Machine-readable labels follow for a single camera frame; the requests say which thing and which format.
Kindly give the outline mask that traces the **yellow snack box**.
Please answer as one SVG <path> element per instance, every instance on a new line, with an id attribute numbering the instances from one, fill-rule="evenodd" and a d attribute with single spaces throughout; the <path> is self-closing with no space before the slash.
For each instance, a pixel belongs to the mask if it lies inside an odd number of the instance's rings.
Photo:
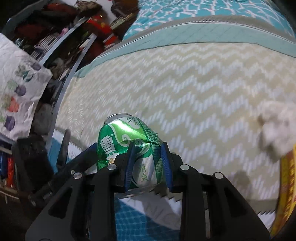
<path id="1" fill-rule="evenodd" d="M 280 194 L 276 216 L 271 229 L 271 237 L 280 235 L 288 221 L 292 221 L 295 210 L 295 145 L 280 159 Z"/>

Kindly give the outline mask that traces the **cluttered metal shelf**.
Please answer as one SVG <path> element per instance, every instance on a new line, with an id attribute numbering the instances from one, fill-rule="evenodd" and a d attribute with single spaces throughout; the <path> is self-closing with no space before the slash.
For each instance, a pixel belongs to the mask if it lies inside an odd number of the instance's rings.
<path id="1" fill-rule="evenodd" d="M 25 138 L 37 135 L 48 143 L 62 96 L 75 72 L 121 42 L 119 28 L 129 17 L 116 1 L 112 10 L 117 19 L 109 24 L 101 5 L 93 1 L 78 1 L 77 7 L 38 1 L 8 20 L 1 34 L 52 72 Z M 13 198 L 19 194 L 11 150 L 17 140 L 1 134 L 1 193 Z"/>

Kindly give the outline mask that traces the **patterned bed cover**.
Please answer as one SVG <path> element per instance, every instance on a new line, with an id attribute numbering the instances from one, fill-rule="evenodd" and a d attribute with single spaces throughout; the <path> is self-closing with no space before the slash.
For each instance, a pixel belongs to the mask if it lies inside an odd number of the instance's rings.
<path id="1" fill-rule="evenodd" d="M 280 161 L 259 146 L 265 101 L 295 103 L 295 37 L 243 16 L 179 19 L 133 35 L 78 70 L 54 131 L 69 129 L 85 149 L 109 115 L 132 114 L 184 163 L 224 173 L 271 230 Z"/>

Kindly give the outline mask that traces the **crushed green beer can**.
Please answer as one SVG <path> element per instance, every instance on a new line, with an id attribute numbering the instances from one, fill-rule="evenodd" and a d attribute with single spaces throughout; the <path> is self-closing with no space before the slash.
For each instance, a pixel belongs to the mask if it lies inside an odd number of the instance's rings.
<path id="1" fill-rule="evenodd" d="M 153 188 L 165 180 L 157 133 L 128 113 L 110 115 L 99 131 L 97 170 L 115 164 L 121 168 L 117 185 L 131 189 Z"/>

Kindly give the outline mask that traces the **white paper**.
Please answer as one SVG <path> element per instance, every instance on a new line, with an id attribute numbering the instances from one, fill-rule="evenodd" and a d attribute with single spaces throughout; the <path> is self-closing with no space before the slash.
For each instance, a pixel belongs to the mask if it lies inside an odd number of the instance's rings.
<path id="1" fill-rule="evenodd" d="M 272 157 L 285 156 L 295 145 L 295 103 L 265 101 L 258 120 L 261 123 L 259 146 Z"/>

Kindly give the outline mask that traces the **floral white cloth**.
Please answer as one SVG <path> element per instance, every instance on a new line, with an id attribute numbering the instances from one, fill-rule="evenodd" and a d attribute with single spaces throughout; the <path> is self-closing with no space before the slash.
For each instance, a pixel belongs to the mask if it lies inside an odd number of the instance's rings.
<path id="1" fill-rule="evenodd" d="M 1 34 L 1 134 L 29 135 L 37 104 L 52 72 Z"/>

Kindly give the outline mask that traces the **teal patterned duvet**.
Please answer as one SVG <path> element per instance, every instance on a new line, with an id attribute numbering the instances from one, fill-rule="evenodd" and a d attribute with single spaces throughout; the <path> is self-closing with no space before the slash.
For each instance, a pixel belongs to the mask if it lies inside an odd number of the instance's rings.
<path id="1" fill-rule="evenodd" d="M 246 16 L 267 22 L 295 36 L 295 30 L 278 7 L 271 1 L 139 1 L 137 19 L 123 39 L 177 19 L 198 16 Z"/>

